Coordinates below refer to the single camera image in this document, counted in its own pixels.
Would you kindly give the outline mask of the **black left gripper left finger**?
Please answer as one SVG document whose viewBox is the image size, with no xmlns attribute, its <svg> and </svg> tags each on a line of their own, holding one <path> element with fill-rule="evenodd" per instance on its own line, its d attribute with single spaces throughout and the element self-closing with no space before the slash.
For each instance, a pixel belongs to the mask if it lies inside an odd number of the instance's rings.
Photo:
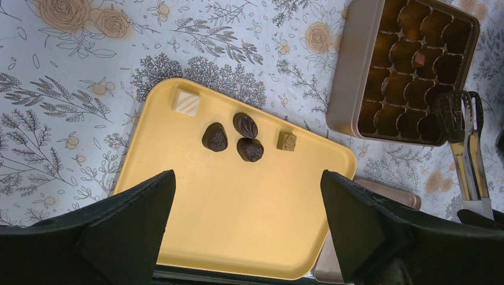
<svg viewBox="0 0 504 285">
<path fill-rule="evenodd" d="M 29 227 L 1 227 L 2 284 L 149 284 L 176 190 L 167 170 Z"/>
</svg>

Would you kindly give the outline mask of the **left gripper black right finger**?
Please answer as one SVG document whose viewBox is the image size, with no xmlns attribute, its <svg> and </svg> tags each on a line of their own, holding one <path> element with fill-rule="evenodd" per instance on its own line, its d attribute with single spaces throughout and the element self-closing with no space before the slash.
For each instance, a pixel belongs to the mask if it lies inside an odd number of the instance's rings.
<svg viewBox="0 0 504 285">
<path fill-rule="evenodd" d="M 502 284 L 503 213 L 438 218 L 325 170 L 320 181 L 342 278 L 352 284 Z"/>
</svg>

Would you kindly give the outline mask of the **white handled metal tongs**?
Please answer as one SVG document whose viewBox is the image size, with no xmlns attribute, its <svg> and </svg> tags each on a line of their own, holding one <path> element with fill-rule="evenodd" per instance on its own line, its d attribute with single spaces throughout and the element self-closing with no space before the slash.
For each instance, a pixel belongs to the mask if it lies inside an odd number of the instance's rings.
<svg viewBox="0 0 504 285">
<path fill-rule="evenodd" d="M 438 95 L 434 103 L 453 153 L 464 208 L 494 220 L 481 155 L 484 110 L 480 96 L 474 91 L 451 91 Z"/>
</svg>

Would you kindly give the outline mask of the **tan round chocolate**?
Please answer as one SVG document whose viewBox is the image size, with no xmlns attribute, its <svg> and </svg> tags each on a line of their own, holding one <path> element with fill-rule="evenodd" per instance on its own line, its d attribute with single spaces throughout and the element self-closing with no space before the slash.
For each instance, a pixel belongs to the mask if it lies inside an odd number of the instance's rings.
<svg viewBox="0 0 504 285">
<path fill-rule="evenodd" d="M 420 68 L 425 66 L 426 57 L 420 51 L 417 51 L 412 59 L 412 67 Z"/>
</svg>

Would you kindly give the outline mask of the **tan square chocolate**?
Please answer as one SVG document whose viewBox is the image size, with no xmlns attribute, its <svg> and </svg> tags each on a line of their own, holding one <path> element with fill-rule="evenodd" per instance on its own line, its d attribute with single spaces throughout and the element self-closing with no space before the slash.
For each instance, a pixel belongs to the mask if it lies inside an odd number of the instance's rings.
<svg viewBox="0 0 504 285">
<path fill-rule="evenodd" d="M 283 151 L 294 151 L 296 147 L 297 136 L 290 133 L 280 131 L 276 148 Z"/>
</svg>

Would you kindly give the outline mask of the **white square chocolate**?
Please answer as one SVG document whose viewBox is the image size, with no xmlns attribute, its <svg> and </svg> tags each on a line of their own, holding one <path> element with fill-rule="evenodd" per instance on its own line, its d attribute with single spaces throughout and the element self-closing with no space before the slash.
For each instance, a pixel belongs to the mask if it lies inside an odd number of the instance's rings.
<svg viewBox="0 0 504 285">
<path fill-rule="evenodd" d="M 196 117 L 200 101 L 200 95 L 178 89 L 174 97 L 172 110 L 183 115 Z"/>
</svg>

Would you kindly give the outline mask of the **dark ridged chocolate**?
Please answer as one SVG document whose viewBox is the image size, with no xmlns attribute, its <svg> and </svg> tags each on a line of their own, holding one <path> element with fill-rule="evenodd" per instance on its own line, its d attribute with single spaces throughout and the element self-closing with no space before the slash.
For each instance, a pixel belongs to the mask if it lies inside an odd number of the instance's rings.
<svg viewBox="0 0 504 285">
<path fill-rule="evenodd" d="M 237 142 L 237 151 L 246 162 L 256 162 L 264 154 L 264 147 L 255 138 L 240 138 Z"/>
</svg>

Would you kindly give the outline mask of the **dark oval chocolate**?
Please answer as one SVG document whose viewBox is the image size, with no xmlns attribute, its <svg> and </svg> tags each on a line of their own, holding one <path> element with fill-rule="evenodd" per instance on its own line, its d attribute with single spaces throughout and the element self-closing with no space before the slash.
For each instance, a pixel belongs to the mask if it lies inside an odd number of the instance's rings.
<svg viewBox="0 0 504 285">
<path fill-rule="evenodd" d="M 246 113 L 236 113 L 233 117 L 235 130 L 246 138 L 255 139 L 259 130 L 255 121 Z"/>
</svg>

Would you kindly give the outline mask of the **gold chocolate box tin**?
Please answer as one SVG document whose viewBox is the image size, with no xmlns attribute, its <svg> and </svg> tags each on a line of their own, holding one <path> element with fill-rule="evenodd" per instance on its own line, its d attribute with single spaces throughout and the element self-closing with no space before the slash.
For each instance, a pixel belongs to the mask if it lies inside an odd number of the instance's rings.
<svg viewBox="0 0 504 285">
<path fill-rule="evenodd" d="M 327 126 L 367 140 L 443 145 L 434 101 L 464 88 L 480 29 L 478 18 L 442 1 L 352 1 Z M 413 68 L 417 51 L 425 66 Z"/>
</svg>

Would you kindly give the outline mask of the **yellow plastic tray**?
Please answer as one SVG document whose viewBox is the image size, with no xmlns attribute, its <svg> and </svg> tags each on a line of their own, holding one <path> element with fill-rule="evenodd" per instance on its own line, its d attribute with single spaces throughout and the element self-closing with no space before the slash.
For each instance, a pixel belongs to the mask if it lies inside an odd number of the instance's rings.
<svg viewBox="0 0 504 285">
<path fill-rule="evenodd" d="M 201 96 L 196 117 L 172 110 L 178 89 Z M 248 114 L 264 147 L 244 161 L 236 113 Z M 226 150 L 202 144 L 207 127 L 223 125 Z M 294 151 L 276 148 L 279 132 L 297 136 Z M 347 147 L 183 78 L 148 94 L 115 192 L 173 170 L 175 196 L 157 259 L 160 265 L 296 280 L 316 263 L 329 226 L 320 189 L 325 170 L 353 178 Z"/>
</svg>

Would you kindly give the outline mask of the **floral patterned table mat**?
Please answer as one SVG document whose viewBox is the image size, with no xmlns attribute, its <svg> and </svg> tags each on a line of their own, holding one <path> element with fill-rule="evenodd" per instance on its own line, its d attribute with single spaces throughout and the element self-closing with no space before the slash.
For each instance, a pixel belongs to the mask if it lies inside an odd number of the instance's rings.
<svg viewBox="0 0 504 285">
<path fill-rule="evenodd" d="M 325 111 L 349 1 L 2 1 L 1 224 L 105 199 L 147 94 L 181 77 L 349 147 L 357 177 L 462 207 L 449 147 L 352 138 Z"/>
</svg>

